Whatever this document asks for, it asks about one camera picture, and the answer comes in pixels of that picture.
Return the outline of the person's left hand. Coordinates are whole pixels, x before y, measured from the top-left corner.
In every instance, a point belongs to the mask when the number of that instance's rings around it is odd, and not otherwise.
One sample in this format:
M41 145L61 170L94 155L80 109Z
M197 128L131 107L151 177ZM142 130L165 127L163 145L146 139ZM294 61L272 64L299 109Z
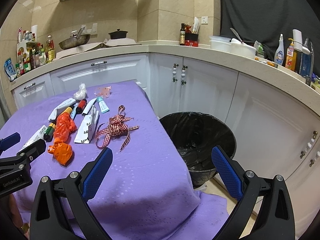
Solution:
M29 239L29 230L25 230L26 224L23 222L22 216L19 212L17 203L16 203L16 199L14 197L13 194L9 195L9 213L11 215L11 220L12 222L15 224L15 226L19 229L21 229L25 235L25 237L27 237L27 239Z

